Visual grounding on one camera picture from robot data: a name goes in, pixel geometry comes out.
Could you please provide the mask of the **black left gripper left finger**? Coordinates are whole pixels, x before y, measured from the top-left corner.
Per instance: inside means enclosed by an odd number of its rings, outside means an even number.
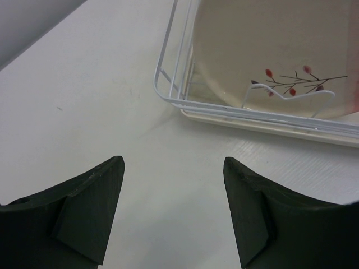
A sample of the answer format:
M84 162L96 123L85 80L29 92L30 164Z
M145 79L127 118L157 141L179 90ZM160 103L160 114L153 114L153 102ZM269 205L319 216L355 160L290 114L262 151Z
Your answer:
M1 206L2 268L98 268L104 262L125 162L89 171Z

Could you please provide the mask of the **cream and pink plate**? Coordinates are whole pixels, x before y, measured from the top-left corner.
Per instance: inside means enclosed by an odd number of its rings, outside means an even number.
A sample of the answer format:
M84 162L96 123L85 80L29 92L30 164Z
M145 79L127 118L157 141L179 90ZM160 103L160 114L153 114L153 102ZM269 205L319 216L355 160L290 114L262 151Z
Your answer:
M320 118L358 111L357 1L201 1L193 53L230 106Z

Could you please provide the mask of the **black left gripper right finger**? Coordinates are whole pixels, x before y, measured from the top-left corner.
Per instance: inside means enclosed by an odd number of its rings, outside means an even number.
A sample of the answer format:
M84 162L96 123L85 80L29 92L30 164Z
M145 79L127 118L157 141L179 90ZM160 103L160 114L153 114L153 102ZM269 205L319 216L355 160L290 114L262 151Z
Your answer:
M305 196L233 157L223 165L242 268L357 268L358 203Z

